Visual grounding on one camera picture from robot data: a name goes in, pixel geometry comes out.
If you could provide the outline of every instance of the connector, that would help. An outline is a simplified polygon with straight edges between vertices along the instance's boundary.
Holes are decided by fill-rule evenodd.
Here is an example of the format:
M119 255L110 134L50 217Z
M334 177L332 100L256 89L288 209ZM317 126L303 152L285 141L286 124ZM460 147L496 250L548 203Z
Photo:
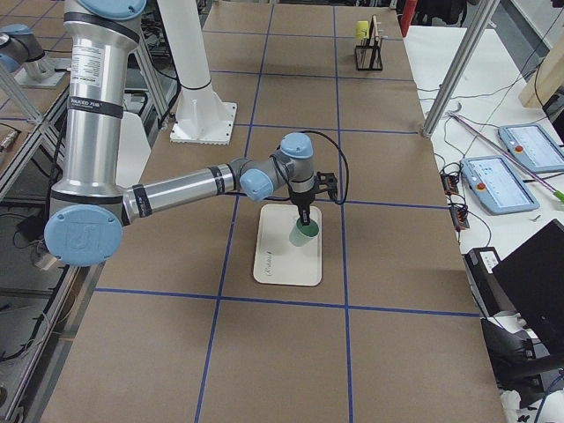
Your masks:
M457 232L463 231L464 229L469 229L470 224L468 223L468 211L465 210L464 206L457 204L451 204L449 207L450 218L452 219L452 224Z
M458 178L452 174L441 174L441 184L444 193L449 196L451 194L458 194Z

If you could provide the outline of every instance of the white tray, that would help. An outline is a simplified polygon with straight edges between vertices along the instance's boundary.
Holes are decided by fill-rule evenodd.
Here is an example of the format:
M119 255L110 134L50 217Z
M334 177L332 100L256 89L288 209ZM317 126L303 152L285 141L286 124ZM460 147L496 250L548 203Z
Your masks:
M290 242L298 219L295 205L267 204L261 210L253 276L261 284L316 286L322 277L321 211L311 207L319 234L301 247Z

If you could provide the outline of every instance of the white label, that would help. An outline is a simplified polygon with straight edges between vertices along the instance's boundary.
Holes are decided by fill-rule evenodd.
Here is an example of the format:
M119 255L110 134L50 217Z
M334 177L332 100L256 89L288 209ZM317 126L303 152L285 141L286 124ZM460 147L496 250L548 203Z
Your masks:
M101 87L104 70L104 49L96 47L72 47L70 81Z
M482 262L484 262L487 272L493 274L492 269L498 264L495 253L493 251L481 251L479 254L482 257Z

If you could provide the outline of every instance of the table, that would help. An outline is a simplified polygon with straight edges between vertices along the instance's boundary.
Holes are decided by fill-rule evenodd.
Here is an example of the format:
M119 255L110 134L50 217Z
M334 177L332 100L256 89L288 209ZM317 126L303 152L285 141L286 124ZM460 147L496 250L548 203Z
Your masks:
M354 70L355 22L378 14L384 71ZM143 182L248 155L293 130L334 137L349 202L323 213L323 281L252 278L263 204L216 197L125 231L44 423L502 422L433 147L388 9L215 3L212 83L238 103L229 146L160 134ZM314 138L319 170L343 169Z

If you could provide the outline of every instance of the red object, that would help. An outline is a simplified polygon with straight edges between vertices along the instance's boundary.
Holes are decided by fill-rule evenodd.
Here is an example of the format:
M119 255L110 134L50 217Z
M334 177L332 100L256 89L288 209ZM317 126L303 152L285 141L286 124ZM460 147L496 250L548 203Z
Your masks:
M399 26L402 28L402 36L404 38L407 35L407 31L409 31L409 25L412 24L413 15L415 15L416 7L417 7L417 0L407 0L405 2L402 20L399 22Z

